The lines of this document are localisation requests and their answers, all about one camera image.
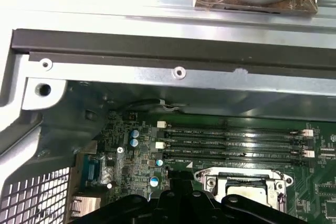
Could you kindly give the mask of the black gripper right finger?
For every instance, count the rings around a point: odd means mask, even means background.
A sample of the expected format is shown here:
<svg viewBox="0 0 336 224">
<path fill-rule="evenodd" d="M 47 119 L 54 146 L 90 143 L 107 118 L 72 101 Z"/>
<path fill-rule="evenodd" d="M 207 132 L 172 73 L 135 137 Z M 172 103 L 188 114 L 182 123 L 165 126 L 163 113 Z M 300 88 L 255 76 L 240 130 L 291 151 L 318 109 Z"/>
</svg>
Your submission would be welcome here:
<svg viewBox="0 0 336 224">
<path fill-rule="evenodd" d="M 182 223 L 301 223 L 287 214 L 289 177 L 276 171 L 182 171 Z"/>
</svg>

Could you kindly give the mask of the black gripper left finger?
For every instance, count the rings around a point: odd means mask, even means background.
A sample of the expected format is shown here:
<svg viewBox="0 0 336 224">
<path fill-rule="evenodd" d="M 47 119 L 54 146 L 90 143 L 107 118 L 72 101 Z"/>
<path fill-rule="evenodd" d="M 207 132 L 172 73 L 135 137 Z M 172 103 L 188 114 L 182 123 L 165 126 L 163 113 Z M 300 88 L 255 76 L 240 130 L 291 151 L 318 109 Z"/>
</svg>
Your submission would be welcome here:
<svg viewBox="0 0 336 224">
<path fill-rule="evenodd" d="M 78 218 L 79 223 L 181 223 L 181 171 L 168 171 L 170 187 L 147 200 L 128 195 Z"/>
</svg>

